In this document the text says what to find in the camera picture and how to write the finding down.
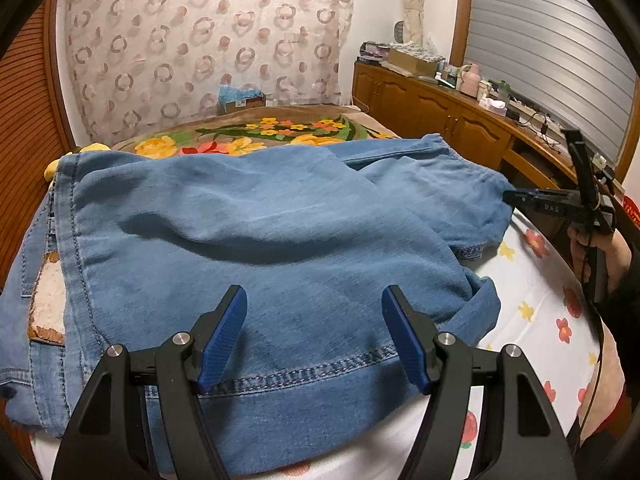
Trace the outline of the blue denim jeans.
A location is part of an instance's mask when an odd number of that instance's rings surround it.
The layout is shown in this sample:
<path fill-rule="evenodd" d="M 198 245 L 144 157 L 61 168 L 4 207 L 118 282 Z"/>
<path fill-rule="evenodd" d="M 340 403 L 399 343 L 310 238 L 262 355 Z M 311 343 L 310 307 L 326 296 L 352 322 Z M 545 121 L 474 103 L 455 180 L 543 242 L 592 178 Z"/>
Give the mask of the blue denim jeans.
<path fill-rule="evenodd" d="M 231 285 L 264 309 L 292 289 L 362 306 L 398 285 L 441 330 L 478 344 L 500 301 L 466 263 L 502 241 L 508 188 L 436 134 L 240 157 L 66 156 L 1 294 L 6 416 L 60 436 L 108 346 L 157 346 Z M 202 399 L 285 378 L 269 356 L 231 356 Z"/>

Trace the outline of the long wooden sideboard cabinet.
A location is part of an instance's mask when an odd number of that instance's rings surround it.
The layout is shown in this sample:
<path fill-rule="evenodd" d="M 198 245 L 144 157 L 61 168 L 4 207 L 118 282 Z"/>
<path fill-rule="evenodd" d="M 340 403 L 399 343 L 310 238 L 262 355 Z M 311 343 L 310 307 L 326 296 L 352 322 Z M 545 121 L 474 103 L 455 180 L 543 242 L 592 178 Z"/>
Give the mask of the long wooden sideboard cabinet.
<path fill-rule="evenodd" d="M 481 108 L 455 91 L 357 62 L 352 102 L 385 128 L 407 139 L 439 133 L 461 156 L 502 172 L 517 186 L 576 188 L 566 155 L 535 133 Z"/>

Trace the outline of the white tissue box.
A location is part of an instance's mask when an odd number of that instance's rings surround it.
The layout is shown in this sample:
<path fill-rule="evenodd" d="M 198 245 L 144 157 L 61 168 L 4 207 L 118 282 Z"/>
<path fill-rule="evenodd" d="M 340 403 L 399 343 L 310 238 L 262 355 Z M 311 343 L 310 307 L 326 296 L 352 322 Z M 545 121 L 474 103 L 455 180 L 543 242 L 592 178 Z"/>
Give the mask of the white tissue box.
<path fill-rule="evenodd" d="M 506 112 L 508 111 L 508 106 L 506 102 L 501 100 L 494 100 L 485 96 L 483 99 L 478 102 L 478 105 L 483 110 L 488 110 L 491 114 L 495 114 L 501 117 L 506 116 Z"/>

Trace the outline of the white floral sheet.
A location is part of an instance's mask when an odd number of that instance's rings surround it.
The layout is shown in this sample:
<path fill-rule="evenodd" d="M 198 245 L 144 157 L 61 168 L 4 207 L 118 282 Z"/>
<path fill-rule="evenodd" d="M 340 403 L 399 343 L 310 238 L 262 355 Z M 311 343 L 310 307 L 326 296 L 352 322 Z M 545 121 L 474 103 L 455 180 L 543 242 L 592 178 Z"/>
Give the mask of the white floral sheet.
<path fill-rule="evenodd" d="M 578 281 L 551 243 L 516 212 L 497 251 L 471 264 L 501 302 L 480 341 L 517 344 L 532 363 L 563 428 L 586 408 L 601 418 L 597 322 Z M 393 479 L 425 413 L 383 322 L 381 289 L 362 306 L 292 289 L 272 309 L 248 305 L 233 364 L 269 356 L 285 372 L 241 380 L 202 399 L 207 430 L 241 479 Z"/>

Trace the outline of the pink kettle jug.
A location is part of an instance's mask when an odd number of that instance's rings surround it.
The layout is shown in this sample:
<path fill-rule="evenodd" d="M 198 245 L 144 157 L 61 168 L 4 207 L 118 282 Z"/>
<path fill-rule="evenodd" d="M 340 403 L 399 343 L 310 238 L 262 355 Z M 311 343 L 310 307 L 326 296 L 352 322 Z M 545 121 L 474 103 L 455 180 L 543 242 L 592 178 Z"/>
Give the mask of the pink kettle jug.
<path fill-rule="evenodd" d="M 478 88 L 480 88 L 480 66 L 475 63 L 466 64 L 459 70 L 460 86 L 459 91 L 470 98 L 476 99 Z"/>

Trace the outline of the cardboard box on sideboard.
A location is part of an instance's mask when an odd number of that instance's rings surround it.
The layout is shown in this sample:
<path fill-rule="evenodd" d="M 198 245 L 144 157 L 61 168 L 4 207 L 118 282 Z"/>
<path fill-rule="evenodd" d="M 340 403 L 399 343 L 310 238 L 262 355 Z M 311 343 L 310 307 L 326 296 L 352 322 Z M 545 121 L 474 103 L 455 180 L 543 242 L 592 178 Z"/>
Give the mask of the cardboard box on sideboard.
<path fill-rule="evenodd" d="M 425 61 L 422 58 L 416 58 L 411 54 L 400 52 L 396 49 L 390 50 L 387 62 L 410 75 L 427 77 L 435 76 L 436 68 L 439 64 L 438 61 Z"/>

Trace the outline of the grey window blind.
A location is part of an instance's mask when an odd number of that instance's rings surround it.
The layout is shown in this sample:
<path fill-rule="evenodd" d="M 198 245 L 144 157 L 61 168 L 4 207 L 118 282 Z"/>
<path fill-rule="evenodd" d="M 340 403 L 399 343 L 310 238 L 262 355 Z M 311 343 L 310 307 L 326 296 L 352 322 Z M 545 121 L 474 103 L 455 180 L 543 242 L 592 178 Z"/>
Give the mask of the grey window blind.
<path fill-rule="evenodd" d="M 636 72 L 587 0 L 472 0 L 465 58 L 618 159 Z"/>

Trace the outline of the floral brown bed blanket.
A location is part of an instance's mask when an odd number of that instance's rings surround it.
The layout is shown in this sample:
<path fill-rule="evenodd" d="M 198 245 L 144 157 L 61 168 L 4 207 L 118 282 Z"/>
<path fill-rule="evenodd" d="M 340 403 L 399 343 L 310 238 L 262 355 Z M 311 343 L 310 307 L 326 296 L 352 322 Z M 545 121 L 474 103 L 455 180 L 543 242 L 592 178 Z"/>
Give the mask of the floral brown bed blanket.
<path fill-rule="evenodd" d="M 242 156 L 291 143 L 328 146 L 395 136 L 356 107 L 260 106 L 140 134 L 115 148 L 152 159 L 194 154 Z"/>

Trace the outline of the cardboard box with blue cloth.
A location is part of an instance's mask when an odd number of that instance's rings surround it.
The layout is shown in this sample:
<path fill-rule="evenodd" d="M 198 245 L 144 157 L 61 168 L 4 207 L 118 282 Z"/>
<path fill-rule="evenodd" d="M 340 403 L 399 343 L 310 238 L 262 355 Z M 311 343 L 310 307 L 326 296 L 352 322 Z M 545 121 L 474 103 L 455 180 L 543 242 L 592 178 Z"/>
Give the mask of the cardboard box with blue cloth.
<path fill-rule="evenodd" d="M 253 86 L 235 88 L 225 84 L 219 88 L 218 113 L 231 114 L 246 108 L 266 105 L 266 96 Z"/>

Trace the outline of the brown louvered wardrobe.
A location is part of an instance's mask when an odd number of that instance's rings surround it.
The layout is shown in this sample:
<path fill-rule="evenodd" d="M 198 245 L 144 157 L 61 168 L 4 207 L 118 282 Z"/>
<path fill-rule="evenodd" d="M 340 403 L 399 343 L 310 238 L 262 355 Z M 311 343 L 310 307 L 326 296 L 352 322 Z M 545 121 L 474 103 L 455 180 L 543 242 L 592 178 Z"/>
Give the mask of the brown louvered wardrobe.
<path fill-rule="evenodd" d="M 76 148 L 58 76 L 58 0 L 43 0 L 1 59 L 1 279 L 47 191 L 49 162 Z"/>

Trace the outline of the circle patterned sheer curtain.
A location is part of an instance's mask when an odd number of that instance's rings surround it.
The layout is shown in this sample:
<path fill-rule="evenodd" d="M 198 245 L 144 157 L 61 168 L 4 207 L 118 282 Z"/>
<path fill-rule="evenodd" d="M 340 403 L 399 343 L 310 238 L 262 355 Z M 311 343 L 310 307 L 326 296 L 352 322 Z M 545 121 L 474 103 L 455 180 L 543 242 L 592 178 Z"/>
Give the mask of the circle patterned sheer curtain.
<path fill-rule="evenodd" d="M 354 0 L 60 0 L 89 139 L 113 145 L 218 113 L 219 88 L 270 105 L 341 101 Z"/>

